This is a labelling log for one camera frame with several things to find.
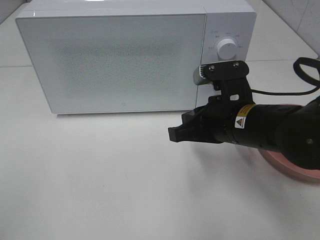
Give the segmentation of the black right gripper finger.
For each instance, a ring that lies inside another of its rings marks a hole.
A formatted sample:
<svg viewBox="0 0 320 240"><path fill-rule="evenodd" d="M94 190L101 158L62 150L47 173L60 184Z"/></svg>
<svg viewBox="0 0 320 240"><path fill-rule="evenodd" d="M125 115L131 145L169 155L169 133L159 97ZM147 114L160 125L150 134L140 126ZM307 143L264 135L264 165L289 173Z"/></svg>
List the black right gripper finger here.
<svg viewBox="0 0 320 240"><path fill-rule="evenodd" d="M206 125L206 117L205 117L206 111L207 111L206 106L200 106L200 107L197 107L191 111L183 113L181 115L182 125L183 126L190 125L190 126L194 126L194 127L205 126Z"/></svg>
<svg viewBox="0 0 320 240"><path fill-rule="evenodd" d="M211 134L211 124L181 124L177 127L169 127L169 140L175 143L179 142L197 142L217 144L218 141Z"/></svg>

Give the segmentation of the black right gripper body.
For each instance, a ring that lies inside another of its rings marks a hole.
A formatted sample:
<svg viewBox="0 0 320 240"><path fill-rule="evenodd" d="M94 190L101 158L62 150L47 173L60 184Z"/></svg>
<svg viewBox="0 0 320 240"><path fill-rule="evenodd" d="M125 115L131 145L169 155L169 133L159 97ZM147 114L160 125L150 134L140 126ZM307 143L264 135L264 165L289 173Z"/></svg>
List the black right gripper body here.
<svg viewBox="0 0 320 240"><path fill-rule="evenodd" d="M204 129L208 133L209 141L215 144L237 145L239 142L233 136L236 115L242 107L251 104L254 104L251 94L240 96L238 100L231 100L229 96L221 95L209 97L202 112Z"/></svg>

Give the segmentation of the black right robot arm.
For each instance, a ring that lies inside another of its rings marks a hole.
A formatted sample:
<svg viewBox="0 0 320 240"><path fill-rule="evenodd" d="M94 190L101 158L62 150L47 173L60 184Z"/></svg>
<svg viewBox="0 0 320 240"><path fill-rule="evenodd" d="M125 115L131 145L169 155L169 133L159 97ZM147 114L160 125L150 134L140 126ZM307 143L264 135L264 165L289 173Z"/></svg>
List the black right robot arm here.
<svg viewBox="0 0 320 240"><path fill-rule="evenodd" d="M320 99L305 106L217 100L184 113L172 142L230 143L281 153L306 170L320 168Z"/></svg>

